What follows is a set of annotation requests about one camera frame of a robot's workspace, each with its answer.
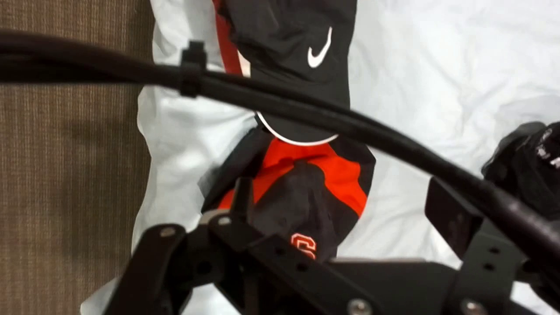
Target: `brown carpet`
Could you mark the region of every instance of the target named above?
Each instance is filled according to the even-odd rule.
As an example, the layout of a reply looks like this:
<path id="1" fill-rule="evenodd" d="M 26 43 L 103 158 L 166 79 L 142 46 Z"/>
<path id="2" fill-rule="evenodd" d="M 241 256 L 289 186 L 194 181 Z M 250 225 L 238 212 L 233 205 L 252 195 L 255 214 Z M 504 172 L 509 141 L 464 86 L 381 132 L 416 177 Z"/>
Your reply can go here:
<path id="1" fill-rule="evenodd" d="M 149 0 L 0 0 L 0 29 L 149 60 Z M 77 314 L 129 254 L 149 156 L 138 86 L 0 86 L 0 312 Z"/>

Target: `white logo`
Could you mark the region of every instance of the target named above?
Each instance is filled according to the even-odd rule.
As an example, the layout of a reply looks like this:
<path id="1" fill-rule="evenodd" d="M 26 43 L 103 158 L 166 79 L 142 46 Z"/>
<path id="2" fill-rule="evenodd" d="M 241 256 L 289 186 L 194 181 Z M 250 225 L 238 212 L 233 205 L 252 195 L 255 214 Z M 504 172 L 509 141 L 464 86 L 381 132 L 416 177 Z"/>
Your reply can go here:
<path id="1" fill-rule="evenodd" d="M 313 55 L 311 48 L 308 50 L 308 64 L 310 64 L 311 69 L 320 67 L 320 64 L 325 60 L 325 57 L 327 57 L 327 53 L 331 50 L 331 39 L 332 39 L 332 27 L 329 29 L 325 46 L 320 50 L 320 53 L 317 57 Z"/>

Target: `wrinkled white cloth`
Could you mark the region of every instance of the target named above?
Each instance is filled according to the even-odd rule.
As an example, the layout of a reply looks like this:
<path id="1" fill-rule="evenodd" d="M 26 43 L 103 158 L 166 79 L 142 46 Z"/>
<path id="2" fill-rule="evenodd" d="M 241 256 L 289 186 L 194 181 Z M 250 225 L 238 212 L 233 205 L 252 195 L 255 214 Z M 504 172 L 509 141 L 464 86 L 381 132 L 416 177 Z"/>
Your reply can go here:
<path id="1" fill-rule="evenodd" d="M 220 71 L 210 0 L 152 0 L 154 60 L 178 64 L 189 41 L 205 41 Z M 350 48 L 352 109 L 367 114 L 478 174 L 497 142 L 521 123 L 560 121 L 560 2 L 359 0 Z M 152 155 L 133 246 L 159 223 L 192 230 L 201 181 L 255 125 L 250 113 L 175 92 L 145 88 L 138 128 Z M 364 218 L 343 258 L 422 258 L 458 267 L 423 218 L 429 177 L 387 155 L 378 160 Z M 82 305 L 100 314 L 114 284 Z M 555 314 L 527 286 L 513 300 Z M 234 314 L 213 288 L 198 289 L 187 314 Z"/>

